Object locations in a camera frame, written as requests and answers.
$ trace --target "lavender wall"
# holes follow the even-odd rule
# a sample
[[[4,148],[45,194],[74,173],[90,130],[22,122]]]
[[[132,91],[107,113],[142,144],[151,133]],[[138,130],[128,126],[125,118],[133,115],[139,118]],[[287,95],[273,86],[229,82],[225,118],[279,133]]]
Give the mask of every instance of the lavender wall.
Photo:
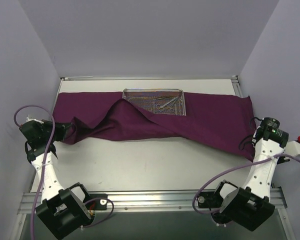
[[[33,175],[14,111],[26,104],[51,109],[58,86],[57,72],[19,2],[0,0],[0,240],[9,239]],[[23,112],[19,121],[25,117]]]
[[[280,0],[240,75],[255,115],[272,116],[290,139],[300,135],[300,0]],[[282,186],[289,219],[300,240],[300,164],[279,165],[274,182]]]
[[[238,75],[278,3],[19,1],[60,76],[179,78]]]

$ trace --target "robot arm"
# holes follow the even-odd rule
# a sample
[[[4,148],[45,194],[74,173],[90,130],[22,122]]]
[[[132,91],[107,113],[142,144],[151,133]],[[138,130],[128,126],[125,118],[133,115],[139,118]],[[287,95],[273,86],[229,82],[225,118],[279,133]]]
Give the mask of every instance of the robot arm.
[[[44,166],[41,205],[35,208],[36,214],[59,240],[80,226],[90,225],[94,220],[87,210],[92,203],[87,207],[84,204],[92,199],[85,187],[78,182],[64,189],[54,170],[53,155],[57,156],[57,154],[53,142],[64,140],[70,126],[70,123],[55,124],[55,132],[45,164],[44,152],[52,133],[52,123],[27,119],[27,122],[19,128],[27,139],[25,143],[27,159],[35,168],[39,179],[42,177]]]
[[[266,117],[253,135],[255,157],[253,162],[260,162],[272,157],[266,163],[253,165],[242,187],[224,180],[214,192],[222,199],[218,214],[227,222],[234,221],[250,231],[254,231],[265,222],[275,210],[270,203],[271,182],[277,163],[287,162],[276,155],[287,152],[292,156],[300,154],[300,143],[288,143],[288,133],[279,129],[279,121]]]

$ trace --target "forceps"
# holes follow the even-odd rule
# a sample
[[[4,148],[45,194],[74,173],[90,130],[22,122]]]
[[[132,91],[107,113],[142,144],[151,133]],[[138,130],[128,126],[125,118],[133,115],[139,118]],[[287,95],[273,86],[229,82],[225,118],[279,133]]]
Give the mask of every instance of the forceps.
[[[175,104],[176,100],[178,99],[178,97],[174,97],[173,99],[171,99],[170,101],[166,102],[163,105],[157,104],[155,105],[155,108],[159,110],[159,112],[163,112],[164,110],[170,110],[170,111],[174,111],[173,108],[167,106],[168,104],[172,103]]]

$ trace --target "metal tray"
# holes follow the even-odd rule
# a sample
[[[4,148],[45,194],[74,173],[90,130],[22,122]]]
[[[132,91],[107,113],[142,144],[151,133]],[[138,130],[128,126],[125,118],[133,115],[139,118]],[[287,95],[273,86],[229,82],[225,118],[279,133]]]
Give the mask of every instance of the metal tray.
[[[181,89],[126,88],[122,98],[154,114],[186,115],[185,95]]]

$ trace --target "purple cloth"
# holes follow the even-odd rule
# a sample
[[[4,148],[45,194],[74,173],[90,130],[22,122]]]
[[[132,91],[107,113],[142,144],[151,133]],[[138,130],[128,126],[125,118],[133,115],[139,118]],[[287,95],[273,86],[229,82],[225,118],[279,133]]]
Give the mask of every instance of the purple cloth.
[[[254,149],[239,150],[240,141],[253,134],[249,97],[184,93],[186,116],[153,114],[122,99],[122,92],[60,93],[53,116],[73,123],[65,139],[75,144],[87,137],[112,141],[184,137],[232,154],[253,159]]]

